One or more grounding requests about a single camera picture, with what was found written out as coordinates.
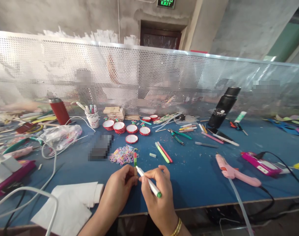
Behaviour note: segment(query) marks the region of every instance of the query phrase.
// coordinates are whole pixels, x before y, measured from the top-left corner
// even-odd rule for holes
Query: metal mesh screen
[[[209,116],[228,86],[232,114],[299,114],[299,65],[0,31],[0,108],[50,109],[60,97],[127,114]]]

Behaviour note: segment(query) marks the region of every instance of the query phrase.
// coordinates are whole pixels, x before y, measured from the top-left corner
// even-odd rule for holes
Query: bracelet
[[[178,233],[180,232],[181,226],[182,226],[182,221],[179,217],[178,225],[177,225],[175,231],[173,232],[173,234],[171,236],[177,236]]]

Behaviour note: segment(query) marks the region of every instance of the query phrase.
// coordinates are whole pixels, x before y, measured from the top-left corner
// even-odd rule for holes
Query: hand
[[[114,221],[123,210],[132,186],[137,185],[137,179],[134,167],[130,165],[114,172],[106,184],[97,210],[107,211]]]
[[[78,236],[104,236],[123,210],[132,186],[137,185],[137,179],[130,165],[114,172],[106,184],[96,213]]]
[[[150,190],[147,178],[145,176],[139,178],[142,181],[142,193],[149,215],[160,232],[164,236],[169,236],[178,224],[178,216],[173,205],[170,173],[166,166],[158,166],[154,170],[147,171],[144,175],[149,179],[156,180],[156,186],[162,194],[161,198],[156,197]]]

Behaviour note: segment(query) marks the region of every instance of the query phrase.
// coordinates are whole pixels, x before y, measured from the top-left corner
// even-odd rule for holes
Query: pink pencil
[[[224,144],[223,141],[221,141],[221,140],[219,140],[219,139],[217,139],[217,138],[214,138],[213,136],[211,136],[211,135],[209,135],[209,134],[206,134],[206,133],[204,133],[204,132],[202,132],[202,134],[206,135],[207,137],[209,137],[209,138],[211,138],[211,139],[213,139],[213,140],[215,140],[215,141],[217,141],[217,142],[219,142],[219,143],[221,143],[221,144]]]

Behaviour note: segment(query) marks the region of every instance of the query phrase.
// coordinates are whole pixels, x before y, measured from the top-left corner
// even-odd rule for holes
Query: red thermos
[[[60,125],[67,125],[71,123],[71,121],[69,120],[70,116],[68,115],[68,112],[61,98],[50,98],[49,103]]]

